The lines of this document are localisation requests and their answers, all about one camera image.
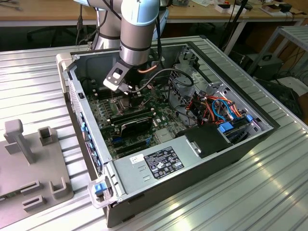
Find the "metal rack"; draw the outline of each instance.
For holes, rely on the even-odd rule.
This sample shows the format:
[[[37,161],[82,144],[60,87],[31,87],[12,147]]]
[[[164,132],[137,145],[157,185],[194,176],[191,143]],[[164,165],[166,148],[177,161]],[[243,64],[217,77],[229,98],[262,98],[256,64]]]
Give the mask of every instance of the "metal rack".
[[[274,31],[268,42],[264,45],[258,57],[249,67],[247,71],[248,74],[252,74],[257,64],[261,61],[264,54],[268,51],[270,46],[274,43],[274,41],[279,35],[284,36],[284,40],[273,53],[275,56],[278,56],[278,54],[280,54],[280,52],[282,51],[282,49],[284,48],[284,46],[288,41],[293,42],[298,47],[304,49],[305,51],[308,51],[308,26],[279,26],[276,28],[276,30]],[[302,70],[307,65],[308,65],[308,60],[306,60],[300,66],[299,70]]]
[[[138,214],[114,229],[127,230],[301,230],[308,229],[308,127],[209,40],[192,41],[281,127],[239,162]],[[105,230],[103,210],[90,202],[89,174],[62,95],[58,53],[86,46],[0,53],[1,122],[20,114],[25,132],[48,124],[57,129],[74,197],[2,229]],[[200,70],[215,82],[204,63]]]

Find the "electronic equipment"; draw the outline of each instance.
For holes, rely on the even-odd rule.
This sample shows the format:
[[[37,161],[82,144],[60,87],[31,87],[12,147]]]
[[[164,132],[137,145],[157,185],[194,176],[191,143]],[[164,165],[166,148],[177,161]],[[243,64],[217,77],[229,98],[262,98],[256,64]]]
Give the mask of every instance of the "electronic equipment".
[[[262,85],[267,91],[269,91],[277,100],[279,100],[284,106],[286,106],[291,112],[298,118],[303,118],[301,107],[298,103],[298,94],[287,86],[277,84],[269,81],[257,79],[257,82]]]
[[[236,5],[239,5],[239,6],[242,4],[242,0],[236,0],[235,2],[236,2]],[[246,3],[245,6],[244,6],[244,8],[245,8],[246,10],[250,11],[250,10],[253,9],[253,6],[250,5],[249,3]]]
[[[215,5],[215,10],[219,11],[220,13],[227,13],[230,7],[230,4],[217,4]]]
[[[193,43],[164,44],[161,52],[165,69],[176,71],[157,67],[160,74],[143,89],[153,74],[128,73],[141,79],[130,95],[103,84],[120,59],[116,49],[67,54],[67,69],[59,69],[69,77],[65,95],[97,176],[90,198],[108,227],[235,163],[279,127]],[[157,53],[151,47],[151,57]],[[219,81],[211,82],[199,62]]]
[[[279,6],[276,6],[276,5],[263,5],[262,9],[265,12],[269,12],[269,13],[276,13],[276,12],[279,12],[281,10],[281,8]]]
[[[279,4],[280,11],[283,13],[289,12],[292,8],[292,5],[289,3]]]
[[[240,67],[247,71],[253,61],[257,58],[258,54],[247,54],[240,62]],[[272,53],[266,53],[261,61],[256,66],[255,70],[252,72],[251,76],[263,80],[273,80],[274,75],[281,69],[283,61]]]

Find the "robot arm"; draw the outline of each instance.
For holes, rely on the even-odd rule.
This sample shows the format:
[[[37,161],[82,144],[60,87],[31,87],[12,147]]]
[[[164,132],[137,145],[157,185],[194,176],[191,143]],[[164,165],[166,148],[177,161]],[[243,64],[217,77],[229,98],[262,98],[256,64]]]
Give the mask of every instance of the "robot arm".
[[[121,60],[103,84],[111,90],[129,91],[126,74],[148,61],[159,13],[159,0],[75,0],[95,7],[98,25],[104,22],[94,39],[93,49],[119,48]]]

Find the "warning label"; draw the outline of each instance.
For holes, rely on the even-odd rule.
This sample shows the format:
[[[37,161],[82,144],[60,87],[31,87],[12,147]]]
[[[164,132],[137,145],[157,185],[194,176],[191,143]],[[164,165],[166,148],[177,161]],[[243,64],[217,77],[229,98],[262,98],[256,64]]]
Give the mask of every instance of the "warning label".
[[[184,168],[184,165],[172,147],[167,147],[156,153],[146,155],[144,160],[149,166],[155,179],[160,179]]]

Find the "sticker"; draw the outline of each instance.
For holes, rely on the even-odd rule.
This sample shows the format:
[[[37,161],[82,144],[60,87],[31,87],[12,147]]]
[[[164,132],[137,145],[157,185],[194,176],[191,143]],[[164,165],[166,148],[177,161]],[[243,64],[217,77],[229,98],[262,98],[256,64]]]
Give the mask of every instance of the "sticker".
[[[131,161],[132,164],[138,163],[142,160],[144,160],[143,154],[139,154],[139,155],[136,155],[136,156],[133,156],[133,157],[130,158],[130,161]]]
[[[160,179],[184,168],[184,165],[172,147],[167,147],[156,153],[146,155],[144,160],[155,179]]]

